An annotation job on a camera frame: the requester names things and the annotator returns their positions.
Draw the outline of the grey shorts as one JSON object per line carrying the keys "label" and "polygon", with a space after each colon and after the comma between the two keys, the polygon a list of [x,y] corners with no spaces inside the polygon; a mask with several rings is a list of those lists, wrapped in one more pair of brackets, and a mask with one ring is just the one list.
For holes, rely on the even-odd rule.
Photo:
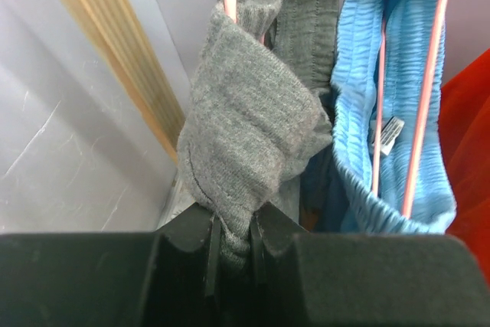
{"label": "grey shorts", "polygon": [[332,140],[321,97],[334,64],[339,0],[217,0],[178,139],[192,198],[220,219],[221,259],[247,265],[249,227],[265,203],[299,216],[299,179]]}

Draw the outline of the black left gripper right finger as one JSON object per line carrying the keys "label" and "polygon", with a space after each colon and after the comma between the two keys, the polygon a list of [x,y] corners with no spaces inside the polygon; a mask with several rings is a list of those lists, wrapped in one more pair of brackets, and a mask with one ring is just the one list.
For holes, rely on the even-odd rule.
{"label": "black left gripper right finger", "polygon": [[250,226],[266,326],[487,326],[489,288],[454,237],[310,233],[267,204]]}

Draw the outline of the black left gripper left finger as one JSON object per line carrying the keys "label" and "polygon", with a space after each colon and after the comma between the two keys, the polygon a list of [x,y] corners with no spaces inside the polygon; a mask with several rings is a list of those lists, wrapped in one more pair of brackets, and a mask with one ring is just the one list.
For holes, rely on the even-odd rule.
{"label": "black left gripper left finger", "polygon": [[3,326],[213,326],[220,221],[193,205],[153,232],[4,234]]}

